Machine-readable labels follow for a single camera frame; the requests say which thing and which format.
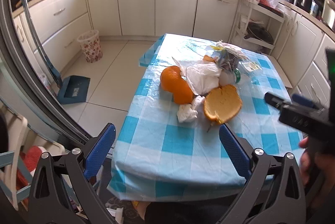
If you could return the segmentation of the clear plastic food container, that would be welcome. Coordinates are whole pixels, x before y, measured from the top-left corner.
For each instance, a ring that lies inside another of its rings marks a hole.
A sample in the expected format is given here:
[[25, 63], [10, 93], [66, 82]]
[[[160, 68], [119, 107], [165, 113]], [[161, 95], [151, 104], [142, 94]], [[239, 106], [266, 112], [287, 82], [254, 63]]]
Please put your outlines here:
[[242, 74], [249, 76], [260, 74], [262, 71], [262, 67], [256, 61], [250, 60], [247, 56], [239, 60], [237, 68]]

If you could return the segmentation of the blue checkered plastic tablecloth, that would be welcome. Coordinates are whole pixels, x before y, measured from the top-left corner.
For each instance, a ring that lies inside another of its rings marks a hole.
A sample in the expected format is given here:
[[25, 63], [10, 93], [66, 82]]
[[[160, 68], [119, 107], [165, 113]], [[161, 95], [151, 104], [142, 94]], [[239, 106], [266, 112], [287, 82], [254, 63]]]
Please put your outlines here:
[[[212, 125], [199, 110], [190, 123], [177, 119], [179, 106], [171, 93], [160, 87], [161, 72], [177, 61], [190, 65], [211, 55], [209, 40], [165, 34], [149, 49], [151, 61], [140, 81], [112, 154], [108, 190], [120, 200], [192, 201], [235, 194], [245, 183], [238, 175], [219, 139], [219, 126]], [[267, 105], [271, 92], [288, 99], [289, 94], [265, 55], [247, 51], [261, 71], [237, 87], [242, 99], [238, 115], [229, 126], [254, 148], [269, 155], [303, 150], [301, 132], [279, 122], [277, 109]]]

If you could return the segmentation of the floral patterned waste basket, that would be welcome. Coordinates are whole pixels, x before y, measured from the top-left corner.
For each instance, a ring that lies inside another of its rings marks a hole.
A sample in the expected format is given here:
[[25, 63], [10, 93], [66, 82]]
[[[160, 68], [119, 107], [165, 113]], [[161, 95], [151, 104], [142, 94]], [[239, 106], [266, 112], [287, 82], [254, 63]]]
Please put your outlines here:
[[90, 30], [81, 34], [77, 42], [88, 63], [94, 63], [103, 57], [98, 30]]

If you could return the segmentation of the crushed grey milk carton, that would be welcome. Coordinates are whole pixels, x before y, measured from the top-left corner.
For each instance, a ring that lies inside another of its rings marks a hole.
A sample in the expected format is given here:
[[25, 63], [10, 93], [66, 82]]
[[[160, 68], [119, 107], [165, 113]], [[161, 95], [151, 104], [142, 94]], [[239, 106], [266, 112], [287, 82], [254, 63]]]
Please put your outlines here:
[[229, 72], [233, 72], [235, 69], [237, 69], [240, 61], [240, 56], [236, 54], [234, 50], [227, 47], [214, 50], [211, 57], [214, 59], [218, 67]]

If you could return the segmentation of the white tissue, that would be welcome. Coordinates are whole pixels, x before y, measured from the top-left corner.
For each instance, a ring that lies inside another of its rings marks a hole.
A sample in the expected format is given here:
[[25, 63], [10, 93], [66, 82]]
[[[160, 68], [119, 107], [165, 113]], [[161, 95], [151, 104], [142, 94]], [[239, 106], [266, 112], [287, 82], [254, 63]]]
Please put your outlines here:
[[190, 104], [180, 105], [177, 118], [180, 123], [190, 123], [198, 118], [198, 109], [203, 105], [205, 97], [198, 95]]

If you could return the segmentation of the black frying pan on rack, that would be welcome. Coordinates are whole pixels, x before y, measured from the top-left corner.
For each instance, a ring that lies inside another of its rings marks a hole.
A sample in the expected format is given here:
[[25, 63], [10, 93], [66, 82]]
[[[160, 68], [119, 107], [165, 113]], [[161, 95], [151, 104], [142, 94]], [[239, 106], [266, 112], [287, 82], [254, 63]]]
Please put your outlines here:
[[254, 22], [250, 22], [247, 25], [247, 34], [244, 36], [244, 39], [249, 38], [258, 39], [269, 44], [274, 43], [271, 34], [264, 27]]

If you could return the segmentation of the white plastic bag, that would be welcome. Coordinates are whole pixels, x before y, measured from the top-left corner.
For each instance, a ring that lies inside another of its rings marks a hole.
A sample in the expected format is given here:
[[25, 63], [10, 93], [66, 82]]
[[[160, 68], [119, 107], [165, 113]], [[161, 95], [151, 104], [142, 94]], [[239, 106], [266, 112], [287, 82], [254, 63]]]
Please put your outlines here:
[[180, 68], [180, 75], [187, 82], [194, 95], [205, 95], [212, 89], [219, 87], [222, 68], [215, 63], [198, 61], [186, 67], [175, 58], [173, 61]]

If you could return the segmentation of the blue dustpan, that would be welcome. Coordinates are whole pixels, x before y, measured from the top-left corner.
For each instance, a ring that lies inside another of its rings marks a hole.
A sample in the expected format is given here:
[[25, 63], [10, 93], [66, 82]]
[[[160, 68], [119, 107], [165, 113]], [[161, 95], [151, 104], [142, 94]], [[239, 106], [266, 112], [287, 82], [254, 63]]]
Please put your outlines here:
[[72, 75], [63, 79], [57, 100], [62, 105], [83, 103], [86, 101], [90, 78]]

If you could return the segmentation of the white storage rack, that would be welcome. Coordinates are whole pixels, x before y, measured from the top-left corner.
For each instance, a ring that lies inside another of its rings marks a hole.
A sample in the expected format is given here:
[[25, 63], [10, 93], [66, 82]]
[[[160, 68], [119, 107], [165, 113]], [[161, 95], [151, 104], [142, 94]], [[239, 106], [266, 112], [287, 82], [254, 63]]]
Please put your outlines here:
[[229, 42], [258, 53], [271, 54], [285, 21], [284, 11], [256, 0], [239, 0]]

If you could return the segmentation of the orange peel half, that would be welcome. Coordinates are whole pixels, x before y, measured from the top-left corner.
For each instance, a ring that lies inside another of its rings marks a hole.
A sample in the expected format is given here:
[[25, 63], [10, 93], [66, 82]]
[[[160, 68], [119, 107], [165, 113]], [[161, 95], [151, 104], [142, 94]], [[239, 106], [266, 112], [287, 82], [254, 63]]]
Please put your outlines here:
[[205, 117], [218, 124], [224, 124], [235, 117], [242, 108], [242, 100], [233, 85], [212, 89], [203, 104]]

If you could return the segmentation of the orange peel half dome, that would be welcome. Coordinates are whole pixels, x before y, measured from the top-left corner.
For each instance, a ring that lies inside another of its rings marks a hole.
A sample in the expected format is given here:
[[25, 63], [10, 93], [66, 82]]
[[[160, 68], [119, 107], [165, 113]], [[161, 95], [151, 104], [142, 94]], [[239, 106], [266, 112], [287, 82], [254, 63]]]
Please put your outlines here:
[[160, 85], [164, 91], [172, 93], [176, 104], [191, 104], [194, 94], [180, 73], [176, 65], [165, 68], [160, 75]]

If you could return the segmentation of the white plastic bottle green label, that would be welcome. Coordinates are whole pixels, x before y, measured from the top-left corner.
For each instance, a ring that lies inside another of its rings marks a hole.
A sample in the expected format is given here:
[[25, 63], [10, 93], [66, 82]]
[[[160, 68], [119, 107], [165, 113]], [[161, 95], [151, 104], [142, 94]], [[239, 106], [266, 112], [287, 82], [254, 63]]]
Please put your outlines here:
[[237, 85], [241, 81], [241, 73], [236, 68], [234, 71], [222, 70], [219, 76], [219, 85]]

